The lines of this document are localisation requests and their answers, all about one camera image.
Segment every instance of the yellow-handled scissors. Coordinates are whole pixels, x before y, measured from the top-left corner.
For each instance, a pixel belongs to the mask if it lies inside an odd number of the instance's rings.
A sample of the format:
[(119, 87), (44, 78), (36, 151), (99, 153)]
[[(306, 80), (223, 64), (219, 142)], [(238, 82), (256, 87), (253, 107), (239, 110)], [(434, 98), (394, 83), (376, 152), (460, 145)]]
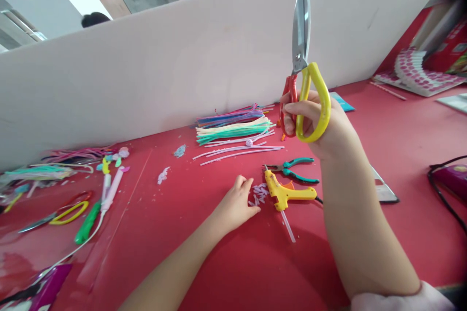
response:
[[(93, 191), (85, 191), (78, 193), (77, 195), (73, 196), (69, 201), (64, 203), (59, 209), (54, 211), (52, 214), (49, 216), (36, 221), (33, 224), (30, 224), (29, 226), (25, 227), (18, 233), (23, 233), (23, 232), (28, 232), (36, 227), (40, 227), (45, 224), (50, 224), (50, 225), (65, 225), (70, 223), (71, 221), (75, 220), (78, 216), (80, 216), (89, 206), (89, 199), (92, 197), (94, 194)], [(84, 197), (80, 201), (76, 202), (78, 198)], [(65, 216), (68, 214), (71, 214), (72, 212), (76, 211), (71, 217), (62, 220)]]
[(297, 102), (297, 87), (295, 86), (297, 74), (302, 72), (303, 83), (302, 91), (300, 92), (300, 101), (307, 100), (310, 92), (311, 81), (315, 85), (321, 101), (321, 116), (318, 125), (315, 125), (313, 133), (305, 137), (303, 133), (303, 115), (297, 115), (295, 132), (288, 134), (284, 126), (283, 104), (280, 104), (280, 118), (282, 131), (288, 137), (294, 137), (295, 134), (302, 142), (314, 142), (319, 139), (329, 124), (331, 117), (331, 98), (321, 76), (318, 65), (315, 62), (308, 64), (308, 49), (310, 41), (310, 0), (296, 0), (295, 12), (293, 17), (293, 32), (292, 32), (292, 74), (287, 77), (284, 93), (290, 92), (290, 100)]

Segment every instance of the paper scraps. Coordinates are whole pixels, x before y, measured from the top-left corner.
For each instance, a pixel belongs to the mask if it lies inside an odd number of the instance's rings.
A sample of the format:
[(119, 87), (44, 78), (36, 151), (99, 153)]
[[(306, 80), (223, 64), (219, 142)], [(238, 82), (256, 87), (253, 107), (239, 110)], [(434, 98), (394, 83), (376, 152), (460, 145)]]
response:
[(167, 179), (167, 171), (170, 169), (170, 167), (167, 167), (163, 170), (162, 173), (159, 174), (159, 177), (157, 178), (157, 184), (160, 185), (162, 181)]
[(269, 194), (269, 191), (266, 189), (267, 184), (262, 183), (258, 186), (253, 186), (253, 198), (254, 198), (254, 203), (251, 201), (248, 201), (248, 204), (250, 207), (257, 207), (259, 203), (265, 203), (264, 198)]
[(185, 154), (185, 150), (186, 150), (186, 145), (181, 145), (181, 146), (174, 152), (174, 156), (176, 156), (177, 158), (180, 158), (182, 155)]

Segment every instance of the dark hair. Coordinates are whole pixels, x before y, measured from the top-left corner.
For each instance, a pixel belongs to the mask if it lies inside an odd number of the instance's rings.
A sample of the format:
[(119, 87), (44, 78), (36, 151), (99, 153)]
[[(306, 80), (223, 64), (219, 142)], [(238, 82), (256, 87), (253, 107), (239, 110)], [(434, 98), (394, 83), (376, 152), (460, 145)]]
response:
[(87, 28), (107, 21), (110, 21), (110, 18), (108, 18), (106, 15), (101, 14), (100, 12), (93, 12), (90, 15), (84, 15), (83, 19), (81, 20), (81, 25), (83, 28)]

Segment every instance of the pink sleeve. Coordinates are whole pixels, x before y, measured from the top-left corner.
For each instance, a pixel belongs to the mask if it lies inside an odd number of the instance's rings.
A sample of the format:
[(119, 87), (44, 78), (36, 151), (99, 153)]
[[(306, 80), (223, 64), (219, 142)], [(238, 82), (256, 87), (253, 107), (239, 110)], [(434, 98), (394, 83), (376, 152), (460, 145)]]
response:
[(363, 293), (353, 297), (352, 311), (453, 311), (454, 305), (430, 284), (411, 296), (382, 296)]

